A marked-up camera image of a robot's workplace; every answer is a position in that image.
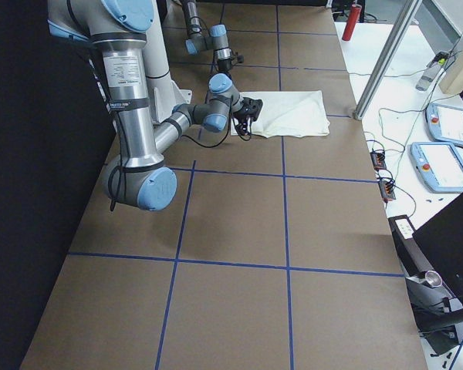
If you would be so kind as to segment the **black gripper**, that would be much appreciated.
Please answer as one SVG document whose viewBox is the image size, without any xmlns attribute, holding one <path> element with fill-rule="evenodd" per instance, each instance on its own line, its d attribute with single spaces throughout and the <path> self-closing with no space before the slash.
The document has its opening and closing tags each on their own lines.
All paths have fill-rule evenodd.
<svg viewBox="0 0 463 370">
<path fill-rule="evenodd" d="M 229 75 L 232 68 L 233 68 L 232 58 L 218 59 L 217 61 L 218 73 Z"/>
<path fill-rule="evenodd" d="M 255 107 L 244 106 L 240 110 L 233 113 L 233 117 L 237 120 L 237 134 L 240 138 L 251 138 L 252 134 L 249 130 L 249 124 L 255 120 Z"/>
</svg>

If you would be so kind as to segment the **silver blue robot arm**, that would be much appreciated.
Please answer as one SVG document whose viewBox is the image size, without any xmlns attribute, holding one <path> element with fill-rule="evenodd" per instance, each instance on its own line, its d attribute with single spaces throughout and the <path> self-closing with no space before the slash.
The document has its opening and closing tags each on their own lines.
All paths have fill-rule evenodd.
<svg viewBox="0 0 463 370">
<path fill-rule="evenodd" d="M 223 24 L 207 27 L 198 15 L 196 1 L 181 1 L 188 38 L 185 46 L 190 55 L 212 51 L 219 73 L 230 76 L 234 54 L 228 43 L 227 29 Z"/>
<path fill-rule="evenodd" d="M 187 51 L 210 50 L 218 64 L 208 83 L 209 100 L 193 104 L 191 92 L 171 78 L 157 4 L 154 1 L 51 1 L 49 30 L 55 37 L 98 50 L 103 57 L 103 90 L 114 115 L 120 153 L 107 167 L 103 186 L 112 204 L 156 211 L 168 206 L 177 177 L 164 151 L 193 125 L 219 133 L 250 132 L 262 101 L 244 97 L 229 72 L 240 56 L 218 24 L 202 28 L 195 2 L 181 4 Z"/>
</svg>

